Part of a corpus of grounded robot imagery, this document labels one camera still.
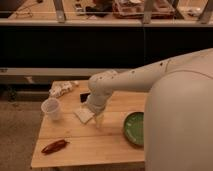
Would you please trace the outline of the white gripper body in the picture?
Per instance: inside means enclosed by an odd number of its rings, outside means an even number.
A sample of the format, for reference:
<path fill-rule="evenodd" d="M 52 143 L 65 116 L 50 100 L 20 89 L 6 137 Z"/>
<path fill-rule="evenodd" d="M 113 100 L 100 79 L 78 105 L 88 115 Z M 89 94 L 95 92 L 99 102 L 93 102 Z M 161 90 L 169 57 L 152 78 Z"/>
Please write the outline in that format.
<path fill-rule="evenodd" d="M 99 115 L 105 110 L 107 100 L 107 96 L 89 95 L 86 100 L 86 105 L 91 112 Z"/>

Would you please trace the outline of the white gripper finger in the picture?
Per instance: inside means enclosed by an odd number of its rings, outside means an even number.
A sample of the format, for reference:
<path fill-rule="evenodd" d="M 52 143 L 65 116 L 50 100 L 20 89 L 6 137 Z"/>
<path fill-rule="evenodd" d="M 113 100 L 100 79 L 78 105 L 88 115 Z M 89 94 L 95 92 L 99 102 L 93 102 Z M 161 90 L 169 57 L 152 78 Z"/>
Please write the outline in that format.
<path fill-rule="evenodd" d="M 96 125 L 96 127 L 98 127 L 98 126 L 99 126 L 98 116 L 95 116 L 95 117 L 94 117 L 94 120 L 95 120 L 95 125 Z"/>
<path fill-rule="evenodd" d="M 100 115 L 100 118 L 99 118 L 99 128 L 102 127 L 103 122 L 104 122 L 104 115 L 102 114 L 102 115 Z"/>

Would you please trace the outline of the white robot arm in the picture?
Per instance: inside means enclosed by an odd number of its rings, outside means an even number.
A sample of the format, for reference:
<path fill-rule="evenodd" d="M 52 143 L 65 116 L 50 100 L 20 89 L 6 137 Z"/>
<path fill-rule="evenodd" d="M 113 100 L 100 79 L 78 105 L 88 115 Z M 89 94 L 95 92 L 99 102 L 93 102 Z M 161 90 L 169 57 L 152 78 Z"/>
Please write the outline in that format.
<path fill-rule="evenodd" d="M 99 114 L 114 91 L 146 92 L 146 171 L 213 171 L 213 48 L 123 73 L 92 76 L 86 104 Z"/>

